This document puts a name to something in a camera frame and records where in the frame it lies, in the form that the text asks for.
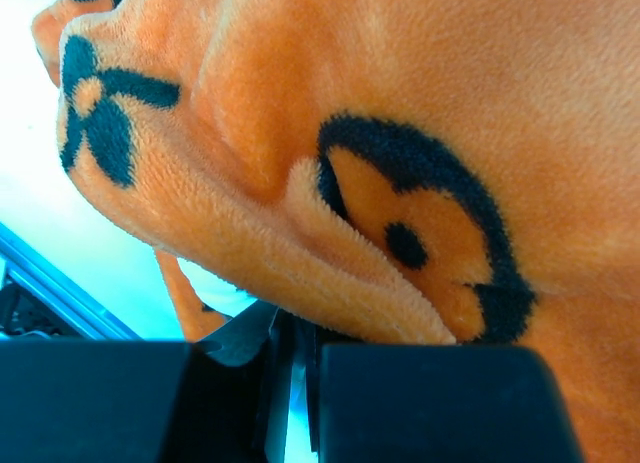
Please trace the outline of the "orange patterned pillowcase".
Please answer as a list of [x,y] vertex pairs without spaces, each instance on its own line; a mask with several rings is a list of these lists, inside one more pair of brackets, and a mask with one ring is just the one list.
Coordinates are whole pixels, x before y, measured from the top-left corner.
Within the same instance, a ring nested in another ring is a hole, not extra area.
[[639,458],[639,0],[57,0],[61,165],[155,251],[377,343],[516,344]]

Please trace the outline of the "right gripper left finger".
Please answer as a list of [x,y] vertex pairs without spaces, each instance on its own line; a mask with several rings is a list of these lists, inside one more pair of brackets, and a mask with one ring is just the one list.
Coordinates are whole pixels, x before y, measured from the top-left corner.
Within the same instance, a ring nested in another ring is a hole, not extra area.
[[280,462],[293,337],[258,302],[197,343],[1,345],[5,462]]

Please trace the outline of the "white pillow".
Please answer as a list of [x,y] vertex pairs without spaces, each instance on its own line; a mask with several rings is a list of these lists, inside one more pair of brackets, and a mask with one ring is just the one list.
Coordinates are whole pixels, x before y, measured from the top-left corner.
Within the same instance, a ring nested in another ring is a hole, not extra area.
[[198,264],[177,259],[182,273],[207,309],[235,317],[257,301],[257,298],[221,279]]

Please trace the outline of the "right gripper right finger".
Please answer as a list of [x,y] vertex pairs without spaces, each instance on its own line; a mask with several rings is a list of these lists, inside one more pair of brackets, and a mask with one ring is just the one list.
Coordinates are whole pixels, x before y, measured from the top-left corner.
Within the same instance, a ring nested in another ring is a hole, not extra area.
[[554,375],[504,345],[374,344],[295,323],[322,462],[581,462]]

